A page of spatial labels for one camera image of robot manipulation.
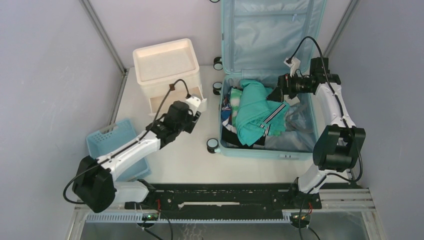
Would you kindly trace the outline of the light blue hard-shell suitcase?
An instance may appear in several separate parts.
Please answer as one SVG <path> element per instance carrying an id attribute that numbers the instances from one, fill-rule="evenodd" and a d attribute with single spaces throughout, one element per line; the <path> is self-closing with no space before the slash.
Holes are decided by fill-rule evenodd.
<path id="1" fill-rule="evenodd" d="M 222 125 L 221 106 L 231 88 L 239 89 L 243 79 L 256 80 L 273 90 L 278 77 L 290 72 L 286 58 L 301 61 L 306 73 L 325 12 L 324 0 L 223 0 L 221 2 L 220 57 L 225 77 L 218 91 L 219 147 L 227 157 L 306 161 L 321 135 L 312 93 L 299 93 L 299 103 L 289 105 L 286 131 L 280 136 L 263 136 L 251 146 L 241 145 L 236 133 Z"/>

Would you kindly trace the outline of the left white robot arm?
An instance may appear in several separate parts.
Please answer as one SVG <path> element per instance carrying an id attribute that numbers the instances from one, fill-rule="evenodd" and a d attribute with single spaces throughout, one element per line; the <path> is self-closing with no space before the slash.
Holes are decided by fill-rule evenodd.
<path id="1" fill-rule="evenodd" d="M 116 150 L 98 158 L 84 157 L 76 176 L 68 183 L 72 192 L 94 213 L 110 205 L 135 202 L 149 209 L 157 196 L 140 180 L 120 181 L 119 177 L 144 157 L 175 141 L 181 133 L 191 133 L 201 116 L 202 100 L 191 96 L 172 103 L 167 113 L 154 120 L 141 134 Z"/>

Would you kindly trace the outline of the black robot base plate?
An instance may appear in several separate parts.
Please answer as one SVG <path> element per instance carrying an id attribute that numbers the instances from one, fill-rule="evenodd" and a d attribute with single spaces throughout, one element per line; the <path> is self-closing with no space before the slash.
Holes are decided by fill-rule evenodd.
<path id="1" fill-rule="evenodd" d="M 281 220 L 285 210 L 320 210 L 320 195 L 307 196 L 293 183 L 153 183 L 150 193 L 126 210 L 163 212 L 170 220 Z"/>

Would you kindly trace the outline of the white three-drawer storage cabinet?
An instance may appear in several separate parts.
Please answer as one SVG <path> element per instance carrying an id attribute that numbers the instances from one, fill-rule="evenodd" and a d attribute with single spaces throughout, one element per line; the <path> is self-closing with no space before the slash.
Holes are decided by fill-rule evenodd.
<path id="1" fill-rule="evenodd" d="M 168 107 L 175 101 L 183 101 L 186 96 L 184 84 L 178 83 L 171 87 L 176 80 L 185 81 L 191 95 L 200 98 L 198 111 L 207 110 L 207 99 L 203 95 L 200 67 L 192 41 L 188 38 L 169 41 L 156 45 L 137 48 L 132 52 L 137 83 L 147 100 L 153 118 L 158 111 L 164 96 L 166 98 L 160 114 L 166 113 Z"/>

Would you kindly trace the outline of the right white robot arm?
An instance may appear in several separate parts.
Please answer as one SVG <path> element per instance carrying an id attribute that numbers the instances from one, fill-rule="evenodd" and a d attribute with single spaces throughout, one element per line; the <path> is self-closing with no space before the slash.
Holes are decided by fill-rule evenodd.
<path id="1" fill-rule="evenodd" d="M 366 138 L 363 128 L 351 119 L 342 96 L 339 75 L 328 69 L 328 58 L 316 57 L 310 61 L 308 76 L 297 74 L 300 60 L 288 57 L 284 63 L 290 72 L 278 77 L 277 87 L 268 100 L 282 102 L 284 97 L 314 94 L 320 103 L 326 124 L 313 151 L 313 165 L 297 178 L 297 189 L 289 194 L 289 203 L 302 208 L 309 201 L 308 194 L 316 194 L 327 177 L 341 177 L 340 173 L 362 163 L 361 149 Z"/>

